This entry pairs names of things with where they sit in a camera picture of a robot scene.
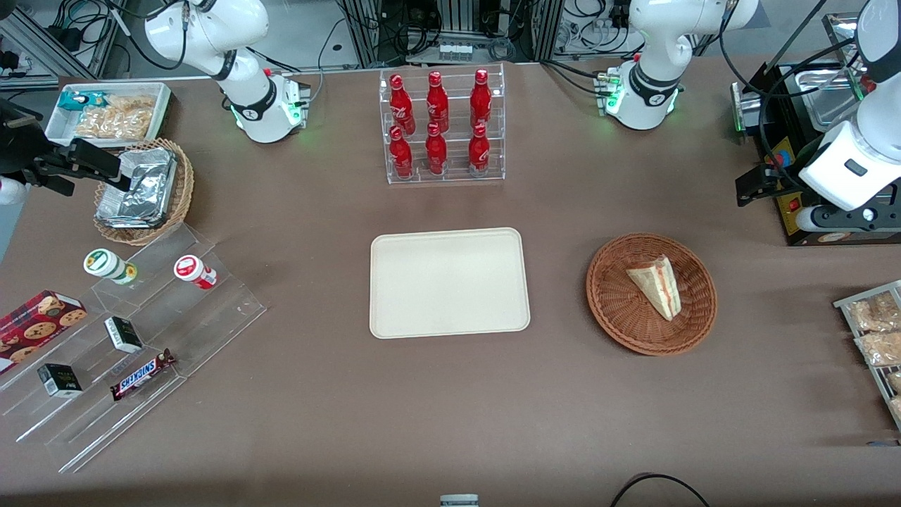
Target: coca-cola bottle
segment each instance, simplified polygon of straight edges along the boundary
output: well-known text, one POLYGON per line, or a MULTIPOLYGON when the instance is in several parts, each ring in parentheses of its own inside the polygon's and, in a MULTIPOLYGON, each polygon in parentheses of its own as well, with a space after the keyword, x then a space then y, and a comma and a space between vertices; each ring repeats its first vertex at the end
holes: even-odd
POLYGON ((429 121, 438 124, 442 133, 451 128, 451 111, 448 108, 448 92, 441 85, 441 73, 429 72, 429 95, 425 98, 429 107, 429 121))
POLYGON ((469 96, 469 112, 469 122, 473 127, 487 124, 491 119, 491 89, 488 88, 488 71, 485 69, 476 70, 476 86, 469 96))
POLYGON ((489 150, 491 143, 485 137, 485 124, 476 124, 469 140, 469 174, 474 178, 481 178, 488 172, 489 150))
POLYGON ((409 180, 413 177, 413 152, 410 150, 410 144, 404 139, 404 133, 397 125, 391 125, 388 134, 391 136, 388 150, 391 152, 391 161, 394 163, 397 177, 409 180))
POLYGON ((416 132, 416 120, 413 119, 413 101, 404 89, 404 79, 394 74, 388 80, 391 83, 391 115, 395 124, 400 125, 404 135, 416 132))
POLYGON ((441 176, 447 170, 448 144, 441 135, 441 128, 436 122, 429 124, 429 138, 425 140, 425 151, 429 155, 429 171, 441 176))

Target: brown tablecloth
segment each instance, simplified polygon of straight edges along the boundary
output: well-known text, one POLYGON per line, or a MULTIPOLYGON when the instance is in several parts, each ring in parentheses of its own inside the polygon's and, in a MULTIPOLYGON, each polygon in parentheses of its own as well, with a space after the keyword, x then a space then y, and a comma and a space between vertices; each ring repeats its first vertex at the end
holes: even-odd
MULTIPOLYGON (((213 81, 170 81, 164 132, 196 171, 187 222, 270 311, 82 472, 4 438, 0 493, 17 496, 0 503, 597 506, 654 471, 717 505, 898 505, 901 449, 864 446, 896 432, 831 306, 901 278, 898 250, 790 249, 770 203, 735 206, 758 158, 734 139, 719 59, 692 62, 650 132, 538 65, 505 70, 507 180, 449 189, 386 184, 377 72, 327 76, 309 127, 272 145, 235 127, 213 81), (525 331, 369 333, 373 238, 493 226, 523 236, 525 331), (587 309, 595 250, 634 231, 713 275, 719 317, 686 355, 636 355, 587 309)), ((0 265, 4 313, 90 287, 82 252, 134 252, 94 229, 94 187, 32 192, 0 265)))

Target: wicker basket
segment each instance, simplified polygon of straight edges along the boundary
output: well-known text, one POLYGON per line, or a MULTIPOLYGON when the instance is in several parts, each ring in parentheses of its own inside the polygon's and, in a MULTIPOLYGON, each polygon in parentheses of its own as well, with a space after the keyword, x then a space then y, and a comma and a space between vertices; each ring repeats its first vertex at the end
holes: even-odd
POLYGON ((710 334, 716 319, 716 289, 710 273, 690 250, 667 237, 631 234, 605 244, 588 266, 588 305, 614 340, 646 355, 682 354, 710 334), (682 311, 667 321, 625 270, 666 255, 676 274, 682 311))
MULTIPOLYGON (((154 139, 146 143, 130 146, 128 151, 149 150, 151 148, 166 148, 178 157, 178 166, 175 169, 175 182, 172 187, 172 197, 169 201, 169 212, 166 223, 155 229, 114 229, 107 227, 94 219, 94 225, 100 234, 106 239, 118 243, 127 243, 132 246, 144 246, 154 238, 163 234, 170 227, 185 220, 187 210, 191 207, 191 192, 194 191, 194 169, 191 161, 187 159, 185 152, 177 144, 166 139, 154 139)), ((105 183, 97 186, 94 192, 94 204, 100 204, 100 198, 104 195, 105 183)))

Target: robotic arm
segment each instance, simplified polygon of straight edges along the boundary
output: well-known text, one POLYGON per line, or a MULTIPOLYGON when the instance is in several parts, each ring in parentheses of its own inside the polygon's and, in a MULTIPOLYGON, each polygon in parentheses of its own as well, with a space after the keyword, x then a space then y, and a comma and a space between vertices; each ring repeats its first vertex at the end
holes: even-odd
MULTIPOLYGON (((845 211, 864 206, 901 178, 901 131, 896 127, 901 118, 901 0, 869 0, 864 5, 857 47, 876 89, 825 134, 799 174, 845 211)), ((813 217, 800 217, 799 225, 802 219, 813 217)))
POLYGON ((719 33, 726 19, 726 31, 742 28, 757 11, 759 0, 736 2, 632 0, 629 23, 644 36, 644 51, 637 61, 608 70, 606 91, 612 95, 605 103, 605 112, 636 130, 648 130, 663 122, 691 61, 687 35, 719 33))
POLYGON ((184 0, 144 23, 147 39, 169 60, 184 61, 219 82, 238 126, 258 143, 273 143, 305 126, 309 89, 269 76, 249 51, 269 28, 259 0, 184 0))

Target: cookie box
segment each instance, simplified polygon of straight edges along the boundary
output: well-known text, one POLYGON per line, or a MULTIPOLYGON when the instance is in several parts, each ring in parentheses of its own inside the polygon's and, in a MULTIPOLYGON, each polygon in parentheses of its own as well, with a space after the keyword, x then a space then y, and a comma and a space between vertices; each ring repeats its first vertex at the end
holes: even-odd
POLYGON ((45 290, 0 318, 0 374, 86 315, 80 301, 45 290))

